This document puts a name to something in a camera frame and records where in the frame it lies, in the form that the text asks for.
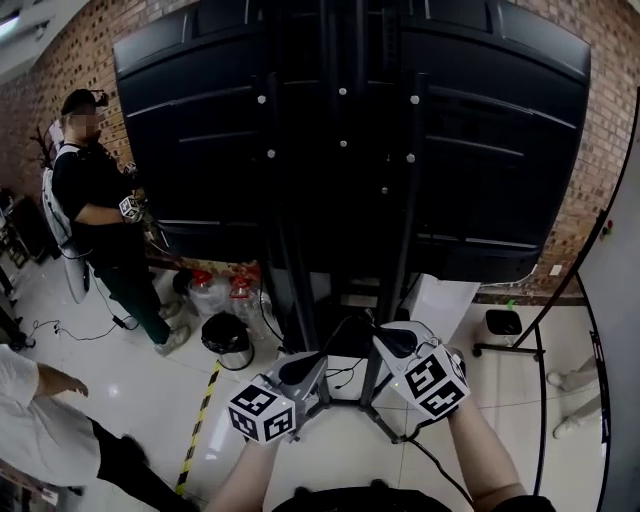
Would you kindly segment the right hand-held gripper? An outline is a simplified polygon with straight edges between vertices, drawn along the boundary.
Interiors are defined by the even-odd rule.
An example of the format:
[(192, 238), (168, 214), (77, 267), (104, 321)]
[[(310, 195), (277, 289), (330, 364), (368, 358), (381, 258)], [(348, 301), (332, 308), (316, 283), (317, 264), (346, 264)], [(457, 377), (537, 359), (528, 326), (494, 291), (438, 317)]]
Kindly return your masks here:
[[(408, 350), (430, 344), (433, 332), (419, 321), (394, 321), (377, 328), (373, 343), (392, 373), (402, 373), (408, 362)], [(399, 394), (426, 418), (443, 418), (469, 395), (460, 358), (444, 345), (429, 355), (412, 361), (399, 376)]]

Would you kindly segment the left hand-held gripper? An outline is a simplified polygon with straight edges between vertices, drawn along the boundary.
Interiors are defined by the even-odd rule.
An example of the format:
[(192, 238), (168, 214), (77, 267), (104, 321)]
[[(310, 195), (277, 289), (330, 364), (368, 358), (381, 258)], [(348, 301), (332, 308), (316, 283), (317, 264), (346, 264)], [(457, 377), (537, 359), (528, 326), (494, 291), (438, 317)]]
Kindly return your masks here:
[(258, 444), (293, 436), (327, 363), (321, 351), (299, 352), (276, 360), (264, 375), (242, 381), (227, 403), (231, 426)]

